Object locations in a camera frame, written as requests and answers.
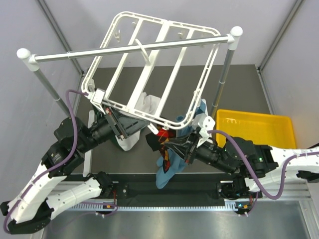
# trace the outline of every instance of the white ball cap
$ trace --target white ball cap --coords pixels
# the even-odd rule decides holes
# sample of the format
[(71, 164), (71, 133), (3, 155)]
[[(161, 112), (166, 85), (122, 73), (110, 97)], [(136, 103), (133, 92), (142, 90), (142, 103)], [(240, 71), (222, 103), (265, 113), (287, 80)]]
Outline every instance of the white ball cap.
[(16, 55), (19, 59), (26, 59), (31, 55), (31, 53), (28, 49), (20, 48), (17, 50)]
[(232, 36), (241, 36), (243, 34), (243, 29), (239, 26), (235, 26), (230, 30)]

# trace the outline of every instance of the white cloth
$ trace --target white cloth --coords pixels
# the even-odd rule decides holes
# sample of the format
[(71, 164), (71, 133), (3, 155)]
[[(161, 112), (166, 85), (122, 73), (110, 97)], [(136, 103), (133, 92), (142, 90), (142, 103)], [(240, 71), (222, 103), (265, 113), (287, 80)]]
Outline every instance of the white cloth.
[[(158, 108), (160, 103), (160, 98), (156, 96), (146, 95), (145, 92), (141, 93), (136, 105), (135, 109), (139, 111), (143, 111), (148, 114), (155, 114), (156, 109)], [(124, 150), (128, 151), (139, 141), (141, 131), (136, 132), (128, 138), (120, 140), (116, 138), (119, 146)]]

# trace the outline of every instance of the cable clip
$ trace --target cable clip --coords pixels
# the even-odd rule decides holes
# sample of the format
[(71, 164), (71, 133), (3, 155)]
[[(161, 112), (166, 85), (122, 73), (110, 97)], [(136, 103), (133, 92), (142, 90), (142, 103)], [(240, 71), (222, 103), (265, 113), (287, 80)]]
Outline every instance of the cable clip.
[(307, 150), (301, 150), (301, 152), (305, 154), (304, 157), (306, 157), (306, 160), (307, 160), (307, 158), (308, 158), (308, 152), (307, 152)]
[(17, 196), (16, 200), (17, 201), (20, 200), (21, 202), (26, 203), (26, 201), (21, 196), (22, 196), (22, 192), (19, 193), (19, 195)]
[(296, 159), (298, 159), (300, 157), (300, 154), (297, 152), (294, 152), (294, 155), (296, 156)]
[(35, 186), (35, 183), (33, 182), (33, 180), (31, 180), (29, 184), (32, 185), (32, 187)]

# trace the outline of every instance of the blue cloth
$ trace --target blue cloth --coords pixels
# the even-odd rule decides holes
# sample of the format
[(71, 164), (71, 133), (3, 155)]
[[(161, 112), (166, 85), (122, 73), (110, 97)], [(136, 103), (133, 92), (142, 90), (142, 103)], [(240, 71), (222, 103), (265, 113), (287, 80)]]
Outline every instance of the blue cloth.
[[(204, 101), (200, 102), (200, 106), (196, 109), (195, 115), (199, 115), (202, 113), (205, 113), (205, 110), (207, 109), (206, 104)], [(176, 120), (178, 122), (182, 121), (184, 119), (185, 116), (178, 116), (176, 118)], [(179, 131), (176, 132), (176, 136), (183, 136), (186, 135), (190, 132), (193, 131), (192, 126), (187, 126)], [(159, 170), (156, 173), (156, 186), (157, 188), (161, 189), (163, 188), (168, 182), (169, 180), (176, 174), (176, 173), (180, 173), (184, 170), (184, 168), (186, 167), (186, 163), (184, 162), (184, 160), (179, 157), (174, 151), (172, 151), (171, 149), (168, 150), (168, 156), (169, 156), (169, 161), (170, 161), (170, 167), (169, 170), (164, 173), (163, 170), (163, 157), (161, 156), (156, 164), (159, 167)]]

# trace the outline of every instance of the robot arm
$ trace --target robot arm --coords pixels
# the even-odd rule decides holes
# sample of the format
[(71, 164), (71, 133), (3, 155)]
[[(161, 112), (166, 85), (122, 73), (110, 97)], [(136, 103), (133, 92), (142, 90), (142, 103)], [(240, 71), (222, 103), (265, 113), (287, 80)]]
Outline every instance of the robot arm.
[[(202, 117), (202, 122), (211, 117)], [(164, 145), (173, 150), (188, 164), (192, 164), (195, 159), (204, 162), (225, 173), (233, 175), (232, 182), (223, 182), (219, 185), (219, 193), (227, 199), (248, 198), (254, 192), (261, 190), (253, 179), (242, 157), (235, 146), (230, 141), (226, 141), (223, 147), (219, 147), (212, 138), (202, 142), (203, 129), (205, 125), (198, 125), (196, 130), (189, 135), (170, 138)], [(232, 138), (249, 165), (256, 174), (262, 186), (271, 184), (279, 185), (282, 178), (286, 182), (303, 181), (317, 182), (319, 179), (319, 147), (312, 149), (280, 149), (268, 145), (255, 145), (250, 140), (244, 140), (239, 137)], [(276, 196), (265, 195), (270, 199), (277, 199), (281, 192)]]
[(71, 158), (56, 169), (49, 168), (62, 162), (71, 152), (74, 130), (71, 118), (66, 118), (54, 132), (54, 143), (42, 158), (36, 173), (25, 188), (12, 201), (3, 202), (0, 209), (4, 216), (10, 213), (7, 227), (11, 234), (31, 234), (44, 228), (57, 215), (68, 208), (99, 196), (107, 197), (113, 190), (112, 180), (105, 172), (92, 175), (83, 184), (57, 195), (49, 195), (58, 183), (66, 179), (84, 162), (85, 153), (113, 136), (127, 138), (149, 125), (149, 122), (124, 115), (107, 108), (108, 114), (99, 116), (90, 128), (75, 118), (77, 145)]

